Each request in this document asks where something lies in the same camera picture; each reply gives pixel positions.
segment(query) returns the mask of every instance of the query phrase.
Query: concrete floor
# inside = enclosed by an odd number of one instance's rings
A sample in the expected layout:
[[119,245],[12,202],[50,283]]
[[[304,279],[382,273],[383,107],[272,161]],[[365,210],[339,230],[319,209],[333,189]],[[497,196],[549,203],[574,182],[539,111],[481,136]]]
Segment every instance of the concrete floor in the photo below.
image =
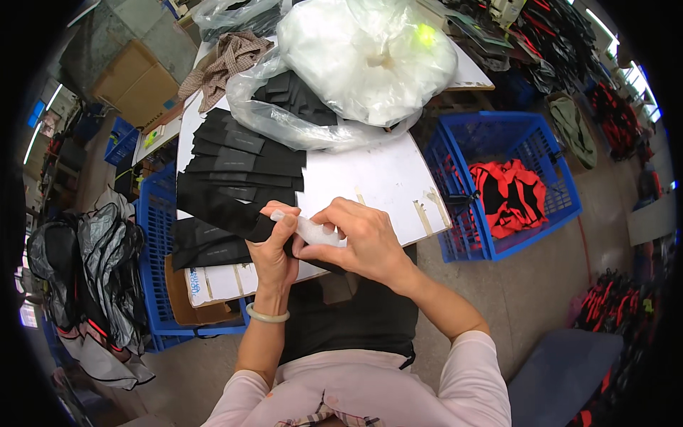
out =
[[[92,164],[84,169],[89,180],[81,180],[82,206],[89,206],[106,188],[97,182],[113,179],[111,168],[98,160],[104,156],[102,140],[98,136],[89,147]],[[637,200],[638,170],[634,159],[615,164],[600,150],[597,168],[574,177],[583,205],[579,219],[500,262],[444,264],[436,236],[417,244],[419,267],[466,297],[488,321],[506,380],[544,333],[565,326],[570,299],[587,289],[589,278],[608,267],[630,270],[626,212]],[[143,360],[156,374],[153,381],[133,391],[101,388],[131,418],[153,413],[178,426],[199,425],[232,375],[240,339],[194,339],[157,355],[146,354]],[[436,389],[449,342],[422,314],[415,351],[413,373]]]

